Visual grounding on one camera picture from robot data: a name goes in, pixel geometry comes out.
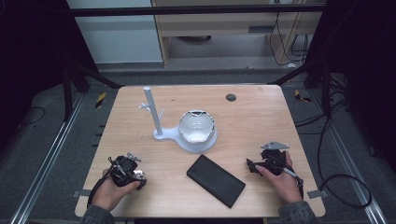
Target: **white wall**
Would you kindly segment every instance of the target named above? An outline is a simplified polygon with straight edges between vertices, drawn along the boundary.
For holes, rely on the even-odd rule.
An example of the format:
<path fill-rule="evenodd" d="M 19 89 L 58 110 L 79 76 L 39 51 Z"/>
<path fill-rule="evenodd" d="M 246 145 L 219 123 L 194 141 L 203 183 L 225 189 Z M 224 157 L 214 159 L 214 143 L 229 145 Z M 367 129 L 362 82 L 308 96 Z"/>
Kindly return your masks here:
<path fill-rule="evenodd" d="M 70 8 L 151 7 L 149 0 L 67 0 Z M 153 16 L 76 18 L 96 63 L 162 62 Z"/>

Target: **gray carpet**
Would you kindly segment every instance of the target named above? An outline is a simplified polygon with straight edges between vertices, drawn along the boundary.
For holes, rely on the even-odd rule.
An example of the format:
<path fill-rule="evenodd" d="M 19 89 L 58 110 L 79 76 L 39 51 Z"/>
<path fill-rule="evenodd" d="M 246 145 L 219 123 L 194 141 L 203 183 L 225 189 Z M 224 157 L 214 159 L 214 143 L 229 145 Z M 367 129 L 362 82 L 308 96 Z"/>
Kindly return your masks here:
<path fill-rule="evenodd" d="M 173 71 L 173 72 L 136 72 L 121 74 L 104 74 L 109 79 L 122 85 L 176 85 L 176 84 L 231 84 L 231 83 L 266 83 L 273 81 L 289 70 L 214 70 L 214 71 Z M 297 77 L 290 85 L 298 86 Z M 88 78 L 92 87 L 84 94 L 83 104 L 49 178 L 42 189 L 30 219 L 78 220 L 74 213 L 77 199 L 71 197 L 75 189 L 81 189 L 92 163 L 96 146 L 106 124 L 107 117 L 117 94 L 102 83 Z M 303 97 L 311 97 L 309 92 L 300 89 Z M 95 108 L 98 95 L 105 91 L 106 98 L 101 108 Z M 296 100 L 294 89 L 283 88 L 294 121 L 308 119 L 319 114 L 314 103 Z M 334 102 L 343 99 L 334 96 Z M 59 131 L 64 118 L 62 86 L 43 91 L 34 99 L 33 108 L 24 120 L 19 131 L 7 145 L 9 153 L 0 160 L 0 219 L 9 219 L 30 187 L 41 162 Z M 395 204 L 393 191 L 396 188 L 396 174 L 388 167 L 385 160 L 370 156 L 367 143 L 351 115 L 342 106 L 332 112 L 332 123 L 345 141 L 348 153 L 353 157 L 365 181 L 375 196 L 388 223 L 396 223 L 396 214 L 392 212 Z M 311 169 L 317 183 L 318 134 L 324 125 L 321 119 L 313 124 L 298 128 Z M 333 141 L 325 134 L 321 149 L 321 168 L 325 177 L 344 173 L 344 167 L 334 150 Z M 349 202 L 358 203 L 350 180 L 337 179 L 330 183 L 332 189 Z M 371 223 L 363 209 L 355 209 L 337 201 L 333 196 L 324 199 L 326 215 L 321 223 Z M 269 218 L 269 223 L 277 223 L 277 218 Z"/>

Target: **white pole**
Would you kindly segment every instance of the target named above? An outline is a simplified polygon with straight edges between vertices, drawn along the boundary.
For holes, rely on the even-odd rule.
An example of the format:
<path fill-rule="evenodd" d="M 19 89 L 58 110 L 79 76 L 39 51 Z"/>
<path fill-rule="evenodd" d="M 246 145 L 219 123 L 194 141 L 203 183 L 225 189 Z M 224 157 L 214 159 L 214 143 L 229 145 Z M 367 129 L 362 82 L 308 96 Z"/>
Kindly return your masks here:
<path fill-rule="evenodd" d="M 155 128 L 157 129 L 157 134 L 163 134 L 163 128 L 161 127 L 160 119 L 158 119 L 157 109 L 155 108 L 154 99 L 152 98 L 151 88 L 145 87 L 146 98 L 148 99 L 149 110 L 152 118 L 154 119 Z"/>

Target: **stand base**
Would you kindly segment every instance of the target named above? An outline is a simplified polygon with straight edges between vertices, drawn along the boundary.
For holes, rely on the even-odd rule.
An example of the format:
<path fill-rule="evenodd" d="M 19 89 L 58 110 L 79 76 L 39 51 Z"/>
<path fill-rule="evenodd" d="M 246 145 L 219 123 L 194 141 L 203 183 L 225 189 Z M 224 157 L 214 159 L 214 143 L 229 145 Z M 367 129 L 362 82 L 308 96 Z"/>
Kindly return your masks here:
<path fill-rule="evenodd" d="M 213 136 L 206 142 L 193 144 L 186 141 L 178 132 L 178 126 L 175 128 L 167 129 L 163 128 L 163 134 L 158 135 L 157 130 L 154 130 L 154 138 L 157 141 L 173 140 L 178 143 L 178 145 L 190 153 L 203 153 L 215 145 L 218 139 L 218 130 L 215 129 Z"/>

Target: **gray sleeve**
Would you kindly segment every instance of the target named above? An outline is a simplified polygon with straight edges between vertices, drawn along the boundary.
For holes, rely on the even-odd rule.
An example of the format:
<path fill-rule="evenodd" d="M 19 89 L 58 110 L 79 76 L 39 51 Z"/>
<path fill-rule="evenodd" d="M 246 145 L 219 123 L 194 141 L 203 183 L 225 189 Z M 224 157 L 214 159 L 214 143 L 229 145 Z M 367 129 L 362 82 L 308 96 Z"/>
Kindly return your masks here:
<path fill-rule="evenodd" d="M 314 212 L 307 202 L 286 204 L 279 208 L 278 212 L 283 224 L 318 223 Z"/>
<path fill-rule="evenodd" d="M 107 212 L 107 210 L 95 205 L 90 205 L 79 223 L 114 224 L 115 222 L 115 218 Z"/>

